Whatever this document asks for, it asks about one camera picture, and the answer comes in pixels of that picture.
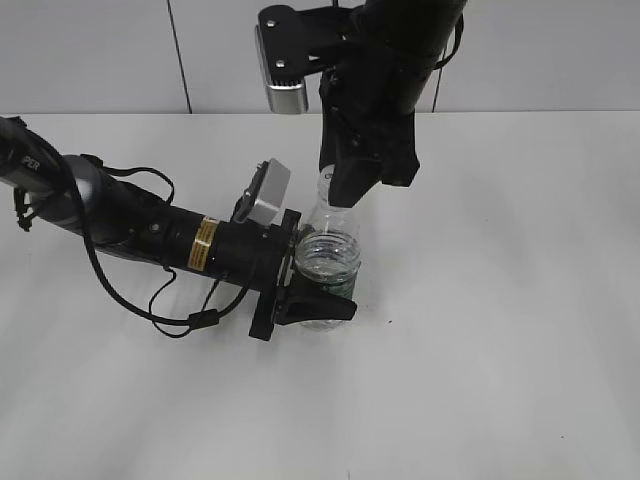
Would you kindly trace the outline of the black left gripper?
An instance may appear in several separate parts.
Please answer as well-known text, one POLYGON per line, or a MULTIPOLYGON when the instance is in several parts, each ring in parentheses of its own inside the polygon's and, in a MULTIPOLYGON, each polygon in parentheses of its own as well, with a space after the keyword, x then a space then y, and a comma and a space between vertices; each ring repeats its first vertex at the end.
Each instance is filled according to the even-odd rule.
POLYGON ((249 329, 251 338, 271 339, 278 310, 281 326, 306 321, 350 321, 356 313, 357 304, 353 300, 330 293, 325 285, 309 279, 292 279, 278 300, 281 277, 289 268, 295 237, 305 239, 312 234, 309 224, 297 232, 300 219, 300 212, 286 209, 281 224, 271 225, 265 233, 266 247, 260 259, 265 259, 266 267, 249 329))

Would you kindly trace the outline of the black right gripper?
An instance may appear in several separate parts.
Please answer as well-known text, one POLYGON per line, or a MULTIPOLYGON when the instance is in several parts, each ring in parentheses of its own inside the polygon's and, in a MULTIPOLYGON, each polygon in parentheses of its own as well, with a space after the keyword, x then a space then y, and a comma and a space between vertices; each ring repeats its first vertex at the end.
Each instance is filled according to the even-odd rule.
POLYGON ((319 87, 323 130, 319 165, 333 165, 328 201, 352 208, 381 177, 409 187, 420 162, 415 107, 420 65, 406 55, 357 55, 323 72, 319 87))

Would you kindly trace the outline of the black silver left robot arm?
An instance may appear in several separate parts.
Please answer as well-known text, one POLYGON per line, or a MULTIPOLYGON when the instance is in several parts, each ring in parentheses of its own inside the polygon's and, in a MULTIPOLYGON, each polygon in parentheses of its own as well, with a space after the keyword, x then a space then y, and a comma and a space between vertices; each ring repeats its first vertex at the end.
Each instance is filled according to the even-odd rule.
POLYGON ((229 221, 177 207, 130 175, 93 155, 59 153, 18 117, 1 121, 1 180, 13 190, 19 226, 41 219, 80 236, 100 282, 99 255, 107 254, 257 292, 250 335, 260 340, 276 326, 354 317, 354 301, 295 267, 301 215, 282 208, 290 172, 279 161, 257 166, 229 221))

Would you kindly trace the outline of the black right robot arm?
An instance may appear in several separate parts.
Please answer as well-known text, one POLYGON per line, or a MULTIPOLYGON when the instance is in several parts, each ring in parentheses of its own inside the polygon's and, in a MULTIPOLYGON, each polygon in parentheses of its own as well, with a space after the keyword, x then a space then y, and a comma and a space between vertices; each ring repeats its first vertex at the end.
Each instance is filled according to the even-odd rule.
POLYGON ((367 1, 347 17, 352 50, 320 82, 319 166, 328 201, 352 208, 379 183, 411 185, 420 168, 415 111, 442 53, 463 26, 463 1, 367 1))

